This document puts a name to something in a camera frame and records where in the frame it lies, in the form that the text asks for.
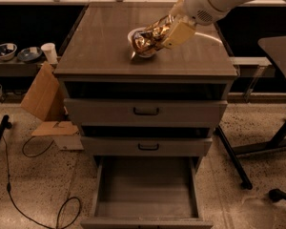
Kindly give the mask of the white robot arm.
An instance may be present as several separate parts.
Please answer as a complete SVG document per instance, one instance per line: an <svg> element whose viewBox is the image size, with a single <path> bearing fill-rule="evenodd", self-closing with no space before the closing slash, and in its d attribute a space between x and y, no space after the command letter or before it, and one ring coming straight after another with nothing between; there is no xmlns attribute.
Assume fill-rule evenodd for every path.
<svg viewBox="0 0 286 229"><path fill-rule="evenodd" d="M194 35L197 25L211 25L231 9L251 1L254 0L178 0L169 12L174 21L161 45L168 49L181 45Z"/></svg>

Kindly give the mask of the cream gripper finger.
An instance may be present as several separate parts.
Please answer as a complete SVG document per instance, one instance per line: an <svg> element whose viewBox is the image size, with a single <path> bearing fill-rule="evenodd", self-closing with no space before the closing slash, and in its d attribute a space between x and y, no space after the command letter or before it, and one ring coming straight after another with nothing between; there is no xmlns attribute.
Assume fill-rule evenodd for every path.
<svg viewBox="0 0 286 229"><path fill-rule="evenodd" d="M184 10L184 0L177 0L174 6L170 10L170 15L177 17L178 15L184 16L186 14Z"/></svg>
<svg viewBox="0 0 286 229"><path fill-rule="evenodd" d="M170 27L161 45L164 48L172 49L186 42L194 34L195 24L179 20Z"/></svg>

